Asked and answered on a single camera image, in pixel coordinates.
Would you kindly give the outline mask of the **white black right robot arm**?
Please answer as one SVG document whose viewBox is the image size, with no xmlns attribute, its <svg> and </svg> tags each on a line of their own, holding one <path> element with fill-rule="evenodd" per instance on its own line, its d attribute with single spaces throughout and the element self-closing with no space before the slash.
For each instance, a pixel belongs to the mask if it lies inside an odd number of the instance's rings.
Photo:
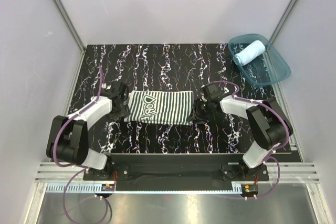
<svg viewBox="0 0 336 224">
<path fill-rule="evenodd" d="M 257 167 L 271 153 L 284 147 L 293 134 L 292 125 L 276 98 L 253 100 L 238 97 L 236 92 L 223 94 L 217 82 L 201 88 L 201 97 L 194 101 L 188 120 L 194 124 L 205 123 L 210 114 L 219 111 L 249 122 L 254 142 L 243 155 L 243 164 L 238 167 L 239 176 L 244 180 L 256 176 Z"/>
</svg>

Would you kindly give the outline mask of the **green white striped towel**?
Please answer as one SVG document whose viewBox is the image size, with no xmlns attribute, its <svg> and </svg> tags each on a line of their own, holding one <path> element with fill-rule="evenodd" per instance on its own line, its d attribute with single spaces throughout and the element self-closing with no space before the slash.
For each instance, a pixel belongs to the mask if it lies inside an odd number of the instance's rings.
<svg viewBox="0 0 336 224">
<path fill-rule="evenodd" d="M 191 125 L 192 91 L 132 91 L 129 95 L 130 115 L 125 122 L 146 124 Z"/>
</svg>

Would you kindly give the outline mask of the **teal transparent plastic bin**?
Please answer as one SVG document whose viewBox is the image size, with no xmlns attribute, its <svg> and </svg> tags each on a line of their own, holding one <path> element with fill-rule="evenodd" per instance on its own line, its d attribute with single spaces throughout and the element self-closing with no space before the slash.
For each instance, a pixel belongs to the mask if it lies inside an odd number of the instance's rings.
<svg viewBox="0 0 336 224">
<path fill-rule="evenodd" d="M 272 43 L 260 34 L 245 34 L 232 38 L 228 43 L 232 59 L 255 40 L 260 40 L 265 45 L 265 52 L 245 66 L 236 64 L 246 81 L 252 87 L 259 88 L 286 80 L 291 74 L 288 64 Z"/>
</svg>

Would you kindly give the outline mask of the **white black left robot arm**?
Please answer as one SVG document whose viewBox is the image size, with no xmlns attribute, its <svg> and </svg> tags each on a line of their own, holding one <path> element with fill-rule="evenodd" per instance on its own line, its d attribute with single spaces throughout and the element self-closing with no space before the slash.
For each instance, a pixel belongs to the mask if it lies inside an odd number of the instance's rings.
<svg viewBox="0 0 336 224">
<path fill-rule="evenodd" d="M 130 115 L 129 87 L 114 81 L 100 91 L 80 110 L 53 119 L 46 155 L 60 167 L 63 166 L 61 162 L 66 162 L 68 165 L 92 168 L 99 178 L 107 180 L 113 175 L 113 167 L 108 164 L 106 154 L 89 147 L 89 130 L 104 116 L 115 120 Z"/>
</svg>

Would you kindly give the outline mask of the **light blue towel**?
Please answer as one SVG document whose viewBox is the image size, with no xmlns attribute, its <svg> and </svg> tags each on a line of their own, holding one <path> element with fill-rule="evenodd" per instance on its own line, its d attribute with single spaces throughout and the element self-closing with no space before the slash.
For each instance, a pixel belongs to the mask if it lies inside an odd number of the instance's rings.
<svg viewBox="0 0 336 224">
<path fill-rule="evenodd" d="M 233 60 L 235 64 L 245 66 L 252 62 L 255 58 L 263 54 L 266 50 L 265 45 L 260 40 L 255 40 L 241 52 L 234 55 Z"/>
</svg>

